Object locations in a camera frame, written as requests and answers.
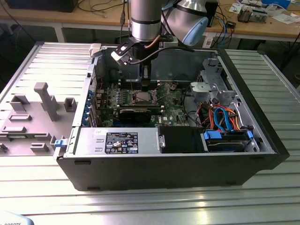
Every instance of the floor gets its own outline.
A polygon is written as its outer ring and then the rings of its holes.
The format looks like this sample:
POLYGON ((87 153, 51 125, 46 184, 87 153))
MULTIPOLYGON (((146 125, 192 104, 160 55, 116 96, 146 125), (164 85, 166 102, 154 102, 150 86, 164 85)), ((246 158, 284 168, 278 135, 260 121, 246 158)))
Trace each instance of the floor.
MULTIPOLYGON (((54 29, 49 27, 36 27, 36 26, 24 26, 24 28, 33 36, 36 41, 48 41, 56 42, 56 35, 54 29)), ((18 69, 26 57, 29 50, 33 47, 34 43, 27 36, 27 34, 18 26, 13 27, 14 34, 9 36, 3 33, 0 36, 0 90, 4 88, 6 82, 9 81, 14 72, 18 69)), ((68 42, 75 43, 92 43, 93 35, 91 30, 87 29, 73 29, 65 28, 64 33, 68 42)), ((113 44, 115 37, 119 35, 118 31, 105 31, 96 30, 96 40, 94 42, 113 44)), ((239 39, 233 38, 230 42, 230 46, 225 45, 225 48, 236 49, 239 44, 239 39)), ((244 50, 252 50, 257 43, 257 40, 243 40, 239 48, 244 50)), ((264 44, 260 44, 258 50, 264 51, 271 60, 279 67, 284 53, 288 49, 288 43, 280 43, 278 41, 266 41, 264 44)), ((297 87, 294 75, 300 71, 300 54, 296 55, 290 64, 283 71, 284 75, 289 81, 297 87)))

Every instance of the blue cable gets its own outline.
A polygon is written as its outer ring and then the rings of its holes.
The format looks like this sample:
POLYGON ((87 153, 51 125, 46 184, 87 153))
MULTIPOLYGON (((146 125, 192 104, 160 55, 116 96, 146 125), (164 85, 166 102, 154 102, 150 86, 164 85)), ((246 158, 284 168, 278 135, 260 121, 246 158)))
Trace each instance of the blue cable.
POLYGON ((222 22, 222 24, 223 24, 223 27, 224 27, 224 36, 223 36, 222 43, 221 43, 221 45, 220 45, 220 47, 219 47, 219 49, 221 49, 221 48, 222 48, 222 46, 224 45, 224 42, 225 42, 226 33, 227 33, 227 28, 226 28, 226 25, 225 25, 224 21, 223 21, 223 20, 222 20, 220 17, 217 17, 217 18, 219 19, 219 21, 221 21, 221 22, 222 22))
POLYGON ((232 128, 232 126, 229 122, 229 118, 228 118, 228 114, 227 114, 226 110, 223 109, 223 108, 220 108, 220 107, 217 108, 214 112, 214 121, 215 121, 216 126, 218 128, 220 128, 223 132, 225 132, 225 129, 219 125, 218 120, 217 120, 217 112, 220 111, 220 110, 222 110, 223 113, 224 113, 224 118, 225 118, 225 123, 226 123, 227 129, 230 130, 230 131, 233 131, 233 128, 232 128))

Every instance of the aluminum profile table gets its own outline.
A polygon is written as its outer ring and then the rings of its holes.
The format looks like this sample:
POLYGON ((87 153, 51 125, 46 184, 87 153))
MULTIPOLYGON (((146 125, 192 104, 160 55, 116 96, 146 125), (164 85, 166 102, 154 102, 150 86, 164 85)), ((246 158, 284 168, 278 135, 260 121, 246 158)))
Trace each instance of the aluminum profile table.
POLYGON ((291 154, 274 170, 243 186, 80 192, 51 156, 0 157, 0 205, 36 225, 298 225, 299 95, 265 55, 242 52, 227 51, 291 154))

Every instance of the metal slotted table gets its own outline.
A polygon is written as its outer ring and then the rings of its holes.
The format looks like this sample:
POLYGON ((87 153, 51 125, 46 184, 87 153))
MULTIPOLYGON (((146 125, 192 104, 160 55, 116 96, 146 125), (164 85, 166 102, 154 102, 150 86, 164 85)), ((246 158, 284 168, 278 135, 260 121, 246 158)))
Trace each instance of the metal slotted table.
MULTIPOLYGON (((18 84, 33 85, 29 69, 34 63, 49 63, 50 56, 57 58, 63 51, 67 53, 64 60, 69 65, 88 65, 91 63, 89 47, 77 44, 75 51, 74 44, 35 46, 2 92, 1 113, 10 110, 7 99, 18 84)), ((243 186, 80 192, 74 189, 52 156, 0 157, 0 205, 28 216, 36 225, 299 224, 299 95, 265 55, 236 50, 228 50, 227 54, 291 154, 274 170, 259 172, 243 186)), ((74 79, 81 82, 80 75, 60 72, 57 71, 57 77, 61 82, 66 81, 65 86, 50 81, 52 94, 59 93, 58 85, 72 88, 74 79)), ((42 75, 34 77, 38 77, 34 82, 49 80, 42 75)), ((73 88, 80 91, 81 86, 73 88)))

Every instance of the wooden workbench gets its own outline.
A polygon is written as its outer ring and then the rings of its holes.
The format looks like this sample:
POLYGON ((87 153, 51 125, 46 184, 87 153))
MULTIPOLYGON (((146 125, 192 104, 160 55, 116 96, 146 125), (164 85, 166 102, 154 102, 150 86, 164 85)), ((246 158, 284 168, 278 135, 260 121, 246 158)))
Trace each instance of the wooden workbench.
MULTIPOLYGON (((103 3, 107 0, 91 0, 92 4, 103 3)), ((107 8, 116 4, 120 4, 121 0, 113 0, 112 2, 98 6, 98 9, 107 8)), ((234 0, 220 0, 223 13, 228 20, 236 23, 233 37, 236 38, 249 38, 261 40, 281 40, 293 41, 300 31, 299 23, 284 24, 273 18, 268 18, 266 23, 249 22, 241 23, 237 21, 237 14, 228 12, 230 5, 234 0)), ((26 10, 26 9, 9 9, 5 3, 6 9, 9 13, 20 23, 25 25, 37 26, 51 26, 54 27, 58 37, 58 41, 64 42, 62 32, 63 27, 70 28, 86 28, 97 30, 119 30, 120 29, 120 14, 122 6, 113 7, 106 11, 106 18, 96 15, 92 12, 85 12, 79 8, 75 8, 72 13, 63 13, 55 11, 39 11, 39 10, 26 10)), ((86 0, 81 4, 81 7, 89 10, 89 2, 86 0)), ((292 5, 289 10, 300 10, 300 6, 292 5)), ((0 23, 14 23, 9 15, 0 7, 0 23)), ((212 27, 207 28, 205 32, 206 41, 219 35, 222 31, 219 22, 215 19, 212 27)))

